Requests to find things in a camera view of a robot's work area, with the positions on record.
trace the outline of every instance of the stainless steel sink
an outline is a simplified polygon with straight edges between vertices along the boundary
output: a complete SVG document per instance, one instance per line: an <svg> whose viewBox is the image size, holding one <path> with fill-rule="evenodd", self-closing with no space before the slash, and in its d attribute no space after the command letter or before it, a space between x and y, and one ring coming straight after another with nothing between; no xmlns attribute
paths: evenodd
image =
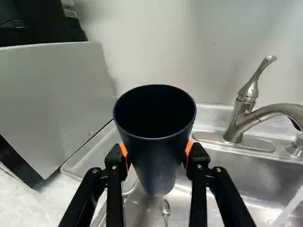
<svg viewBox="0 0 303 227"><path fill-rule="evenodd" d="M240 191L258 227L271 226L288 202L303 185L303 165L242 154L206 149L210 167L227 169ZM187 227L191 199L191 181L181 166L174 189L165 196L170 204L169 227ZM126 227L164 227L160 213L162 197L147 195L139 182L124 197ZM207 191L208 226L223 227L214 196ZM105 226L106 205L101 208L92 226ZM303 202L288 216L287 227L303 226Z"/></svg>

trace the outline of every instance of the countertop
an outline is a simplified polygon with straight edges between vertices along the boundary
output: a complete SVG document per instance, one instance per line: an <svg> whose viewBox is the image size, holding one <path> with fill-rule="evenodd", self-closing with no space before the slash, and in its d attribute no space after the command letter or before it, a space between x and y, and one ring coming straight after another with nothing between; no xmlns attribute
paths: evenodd
<svg viewBox="0 0 303 227"><path fill-rule="evenodd" d="M0 226L58 226L79 185L80 181L56 171L33 190L0 170ZM105 199L106 192L100 197Z"/></svg>

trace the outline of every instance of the gray panel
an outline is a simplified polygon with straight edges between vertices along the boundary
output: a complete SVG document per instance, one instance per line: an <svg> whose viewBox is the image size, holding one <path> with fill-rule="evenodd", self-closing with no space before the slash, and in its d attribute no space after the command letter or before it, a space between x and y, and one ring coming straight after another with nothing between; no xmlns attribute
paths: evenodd
<svg viewBox="0 0 303 227"><path fill-rule="evenodd" d="M0 134L44 178L112 118L102 47L0 48Z"/></svg>

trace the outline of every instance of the black appliance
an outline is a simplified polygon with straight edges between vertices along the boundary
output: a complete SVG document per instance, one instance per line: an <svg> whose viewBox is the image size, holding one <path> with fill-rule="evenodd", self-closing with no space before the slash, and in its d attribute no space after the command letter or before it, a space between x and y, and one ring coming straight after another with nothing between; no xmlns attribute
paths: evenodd
<svg viewBox="0 0 303 227"><path fill-rule="evenodd" d="M0 0L0 47L87 41L60 0Z"/></svg>

